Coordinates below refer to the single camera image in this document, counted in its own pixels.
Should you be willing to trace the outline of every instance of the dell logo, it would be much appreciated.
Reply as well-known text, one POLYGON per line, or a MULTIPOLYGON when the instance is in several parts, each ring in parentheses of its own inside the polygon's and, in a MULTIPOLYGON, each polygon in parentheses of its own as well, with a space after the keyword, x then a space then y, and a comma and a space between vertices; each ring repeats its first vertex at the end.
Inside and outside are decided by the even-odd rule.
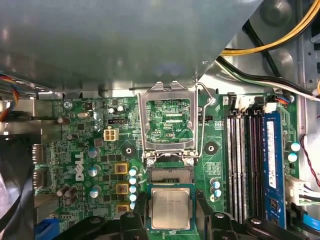
POLYGON ((85 180, 85 176, 83 174, 83 171, 84 171, 84 153, 83 152, 80 152, 80 154, 76 154, 75 155, 75 158, 77 159, 75 161, 75 180, 76 181, 84 181, 85 180))

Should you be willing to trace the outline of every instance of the ram module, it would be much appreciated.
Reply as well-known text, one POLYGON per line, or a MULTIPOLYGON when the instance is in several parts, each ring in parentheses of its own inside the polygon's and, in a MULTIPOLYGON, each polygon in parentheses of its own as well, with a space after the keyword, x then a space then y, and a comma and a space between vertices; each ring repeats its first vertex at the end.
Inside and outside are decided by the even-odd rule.
POLYGON ((286 228, 282 119, 278 111, 262 117, 265 218, 286 228))

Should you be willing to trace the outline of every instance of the green circuit board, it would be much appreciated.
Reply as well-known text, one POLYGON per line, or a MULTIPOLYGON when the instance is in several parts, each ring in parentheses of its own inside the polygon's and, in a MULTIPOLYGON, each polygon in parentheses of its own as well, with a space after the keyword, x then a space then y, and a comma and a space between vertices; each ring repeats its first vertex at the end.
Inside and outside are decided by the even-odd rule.
MULTIPOLYGON (((199 106, 207 103, 206 94, 199 95, 199 106)), ((68 117, 70 124, 62 125, 62 140, 52 142, 46 146, 46 162, 36 165, 36 169, 48 171, 47 186, 35 194, 56 193, 57 190, 68 184, 78 189, 77 201, 67 206, 63 198, 59 200, 59 209, 54 213, 60 220, 60 232, 65 231, 75 223, 89 216, 102 216, 110 220, 117 213, 118 206, 130 206, 127 194, 116 194, 116 184, 128 183, 128 174, 116 174, 116 164, 128 164, 128 168, 137 168, 138 192, 147 190, 147 175, 141 160, 142 140, 139 119, 138 99, 136 97, 123 98, 97 98, 68 100, 72 107, 66 109, 64 102, 67 100, 53 100, 53 115, 55 118, 68 117), (125 111, 110 114, 109 109, 123 106, 125 111), (118 130, 118 140, 104 141, 104 130, 108 126, 118 130), (88 151, 97 150, 96 157, 89 157, 88 151), (77 155, 83 154, 83 180, 76 180, 77 155), (91 177, 88 173, 92 166, 99 166, 100 172, 91 177), (100 187, 101 192, 97 198, 90 197, 93 187, 100 187)), ((283 113, 283 131, 287 132, 288 140, 297 139, 296 106, 280 107, 283 113)), ((153 101, 147 103, 147 114, 150 121, 150 131, 147 138, 154 143, 185 142, 193 137, 187 128, 190 119, 190 102, 187 100, 170 100, 167 102, 153 101)), ((226 188, 226 153, 224 114, 222 96, 217 103, 209 105, 204 126, 203 155, 194 167, 195 188, 202 189, 208 204, 214 211, 227 210, 226 188), (205 149, 214 146, 214 151, 205 149), (219 182, 221 196, 216 197, 211 191, 211 182, 219 182)), ((198 144, 201 144, 202 121, 199 121, 198 144)), ((298 166, 289 166, 286 162, 286 171, 298 174, 298 166)), ((156 163, 156 167, 181 166, 183 163, 156 163)), ((151 239, 199 239, 196 230, 187 231, 148 231, 151 239)))

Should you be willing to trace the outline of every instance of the electrolytic capacitor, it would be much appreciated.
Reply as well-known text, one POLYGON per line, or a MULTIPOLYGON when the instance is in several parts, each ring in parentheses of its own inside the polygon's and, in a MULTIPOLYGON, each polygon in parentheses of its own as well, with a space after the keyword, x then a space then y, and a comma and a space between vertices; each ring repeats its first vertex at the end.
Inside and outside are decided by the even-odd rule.
POLYGON ((94 186, 90 190, 89 195, 91 198, 96 199, 99 196, 99 194, 101 193, 101 191, 102 191, 102 189, 100 186, 94 186))
POLYGON ((130 194, 129 200, 130 200, 131 202, 135 202, 135 201, 137 200, 137 195, 135 195, 135 194, 130 194))
POLYGON ((284 152, 284 156, 290 163, 294 163, 295 161, 298 160, 298 156, 294 152, 290 153, 290 152, 286 151, 286 152, 284 152))
POLYGON ((73 195, 75 195, 77 193, 77 191, 78 191, 77 187, 72 186, 64 193, 64 196, 66 198, 72 198, 73 195))
POLYGON ((67 205, 67 206, 71 206, 71 205, 74 204, 77 200, 78 200, 78 196, 77 196, 77 195, 74 195, 74 196, 71 197, 71 198, 65 198, 65 199, 64 199, 64 203, 65 203, 65 205, 67 205))
POLYGON ((61 116, 57 119, 57 123, 61 125, 69 125, 71 123, 70 118, 61 116))
POLYGON ((220 188, 220 182, 217 181, 217 180, 214 179, 214 178, 211 178, 211 179, 210 179, 210 185, 211 185, 212 187, 214 187, 215 189, 220 188))
POLYGON ((96 158, 100 154, 100 148, 98 147, 93 147, 88 150, 88 156, 89 158, 96 158))
POLYGON ((135 175, 137 175, 137 168, 135 166, 131 167, 129 170, 129 176, 130 177, 134 177, 135 175))
POLYGON ((221 195, 222 195, 221 190, 218 189, 214 191, 214 196, 216 196, 217 198, 221 197, 221 195))
POLYGON ((135 185, 137 183, 137 178, 135 176, 132 176, 129 178, 129 183, 131 185, 135 185))
POLYGON ((285 149, 288 151, 299 152, 301 149, 301 146, 298 142, 288 141, 285 144, 285 149))
POLYGON ((108 109, 108 113, 109 113, 109 114, 115 114, 115 112, 116 112, 116 110, 115 110, 113 107, 110 107, 110 108, 108 109))
POLYGON ((90 177, 95 177, 99 174, 100 171, 101 171, 101 167, 99 165, 94 165, 89 169, 88 173, 90 177))
POLYGON ((58 191, 56 191, 56 195, 58 197, 62 197, 69 188, 70 188, 69 185, 67 184, 63 185, 58 189, 58 191))
POLYGON ((68 141, 74 141, 74 140, 77 140, 78 138, 79 138, 79 135, 76 134, 76 133, 68 134, 68 135, 66 136, 66 139, 67 139, 68 141))
POLYGON ((131 210, 134 210, 134 209, 135 209, 135 206, 136 206, 136 203, 135 203, 135 202, 130 203, 130 209, 131 209, 131 210))
POLYGON ((122 106, 122 105, 119 105, 119 106, 117 106, 116 107, 116 110, 118 111, 118 113, 124 113, 125 112, 125 107, 124 106, 122 106))
POLYGON ((137 192, 137 187, 134 186, 134 185, 130 186, 129 187, 129 192, 132 193, 132 194, 136 193, 137 192))

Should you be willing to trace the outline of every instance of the motherboard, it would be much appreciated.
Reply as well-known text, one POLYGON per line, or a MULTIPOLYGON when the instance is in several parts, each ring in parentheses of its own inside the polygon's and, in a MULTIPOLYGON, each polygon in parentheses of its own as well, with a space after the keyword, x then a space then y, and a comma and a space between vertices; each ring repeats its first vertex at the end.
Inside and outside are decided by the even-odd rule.
POLYGON ((59 231, 89 216, 112 220, 146 192, 151 239, 197 240, 195 189, 215 212, 239 222, 261 215, 285 228, 284 176, 299 176, 297 155, 283 147, 297 142, 296 105, 272 94, 214 97, 198 94, 196 135, 189 99, 147 101, 145 134, 138 97, 48 100, 62 139, 34 146, 33 184, 36 196, 58 198, 50 217, 59 231), (144 155, 144 141, 187 144, 194 137, 199 158, 144 155))

